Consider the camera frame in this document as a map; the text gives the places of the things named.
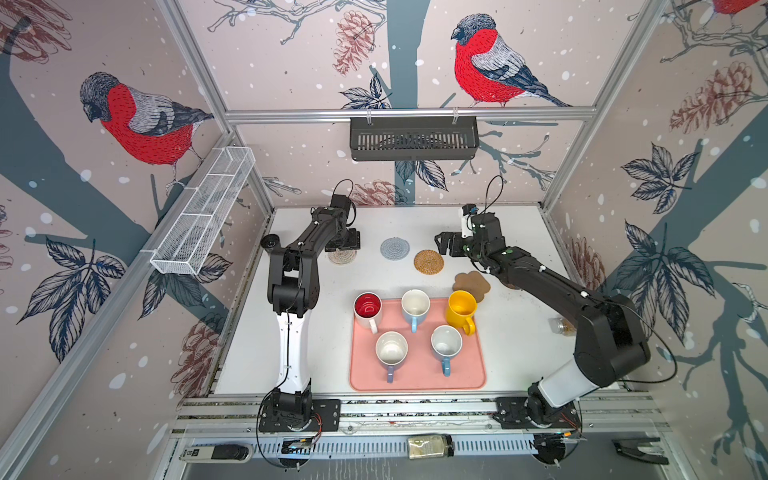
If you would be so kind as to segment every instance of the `coaster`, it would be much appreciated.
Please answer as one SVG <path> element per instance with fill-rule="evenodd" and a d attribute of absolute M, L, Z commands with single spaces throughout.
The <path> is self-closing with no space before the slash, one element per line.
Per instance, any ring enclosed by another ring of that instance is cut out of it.
<path fill-rule="evenodd" d="M 482 273 L 475 271 L 469 273 L 460 273 L 456 275 L 456 282 L 453 284 L 453 290 L 464 290 L 470 292 L 477 303 L 485 298 L 485 294 L 491 291 L 491 284 L 483 278 Z"/>
<path fill-rule="evenodd" d="M 337 250 L 328 253 L 328 260 L 336 265 L 346 265 L 357 257 L 357 250 Z"/>
<path fill-rule="evenodd" d="M 445 265 L 442 256 L 434 250 L 422 250 L 413 259 L 413 266 L 425 275 L 435 275 Z"/>
<path fill-rule="evenodd" d="M 402 260 L 411 251 L 411 246 L 402 238 L 392 237 L 382 242 L 380 250 L 387 260 Z"/>

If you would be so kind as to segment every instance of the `woven coaster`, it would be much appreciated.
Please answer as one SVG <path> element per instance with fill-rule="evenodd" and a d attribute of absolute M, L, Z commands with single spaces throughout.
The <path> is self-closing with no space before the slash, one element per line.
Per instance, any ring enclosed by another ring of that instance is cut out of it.
<path fill-rule="evenodd" d="M 379 250 L 387 260 L 401 260 L 411 251 L 411 246 L 402 238 L 392 237 L 384 240 Z"/>
<path fill-rule="evenodd" d="M 413 266 L 425 275 L 435 275 L 445 265 L 442 256 L 434 250 L 422 250 L 413 258 Z"/>
<path fill-rule="evenodd" d="M 337 250 L 328 253 L 328 260 L 336 265 L 346 265 L 357 257 L 357 250 Z"/>

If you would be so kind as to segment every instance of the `gray coaster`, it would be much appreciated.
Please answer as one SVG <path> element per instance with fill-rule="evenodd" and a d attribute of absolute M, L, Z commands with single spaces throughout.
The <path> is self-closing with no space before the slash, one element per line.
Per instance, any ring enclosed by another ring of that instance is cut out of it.
<path fill-rule="evenodd" d="M 411 251 L 411 246 L 402 238 L 392 237 L 382 242 L 380 250 L 387 260 L 401 260 Z"/>

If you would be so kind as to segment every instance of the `white wire basket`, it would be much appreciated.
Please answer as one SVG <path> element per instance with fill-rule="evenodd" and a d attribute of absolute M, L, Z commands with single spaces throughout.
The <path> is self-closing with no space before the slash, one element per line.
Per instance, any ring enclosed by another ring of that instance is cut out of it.
<path fill-rule="evenodd" d="M 256 159 L 248 147 L 225 147 L 150 262 L 160 273 L 197 275 Z"/>

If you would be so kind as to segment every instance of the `red mug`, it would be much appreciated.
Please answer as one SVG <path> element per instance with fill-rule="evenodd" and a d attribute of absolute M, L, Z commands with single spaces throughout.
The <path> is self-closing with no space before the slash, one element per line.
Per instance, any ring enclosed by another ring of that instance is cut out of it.
<path fill-rule="evenodd" d="M 383 317 L 382 300 L 378 295 L 371 292 L 358 295 L 355 299 L 355 320 L 361 327 L 371 329 L 375 335 Z"/>

